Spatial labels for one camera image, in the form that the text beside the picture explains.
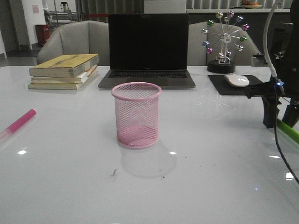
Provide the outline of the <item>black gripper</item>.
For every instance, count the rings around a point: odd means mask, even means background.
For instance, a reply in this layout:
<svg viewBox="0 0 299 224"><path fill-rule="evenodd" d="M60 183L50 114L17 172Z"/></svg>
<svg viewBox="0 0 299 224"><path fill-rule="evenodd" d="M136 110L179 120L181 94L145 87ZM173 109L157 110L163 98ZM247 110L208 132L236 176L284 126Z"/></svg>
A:
<svg viewBox="0 0 299 224"><path fill-rule="evenodd" d="M271 77L268 82L249 85L245 87L244 94L247 98L262 97L263 124L273 128L277 120L277 97L285 96L284 82L277 77ZM299 120L299 105L289 104L285 110L282 121L289 127L294 127Z"/></svg>

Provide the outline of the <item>dark robot arm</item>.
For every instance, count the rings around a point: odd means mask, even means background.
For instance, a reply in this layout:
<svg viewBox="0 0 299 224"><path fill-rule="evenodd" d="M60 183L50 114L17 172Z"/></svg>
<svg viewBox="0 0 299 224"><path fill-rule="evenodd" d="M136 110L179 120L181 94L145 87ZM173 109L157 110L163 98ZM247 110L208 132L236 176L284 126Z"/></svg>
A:
<svg viewBox="0 0 299 224"><path fill-rule="evenodd" d="M275 1L269 12L263 32L264 58L271 71L271 78L268 82L245 87L247 98L262 98L264 108L263 124L267 128L276 126L279 97L291 99L283 116L283 122L293 127L299 120L299 2L294 0L291 4L290 19L293 26L285 52L278 59L271 60L267 49L267 34L277 4L278 1Z"/></svg>

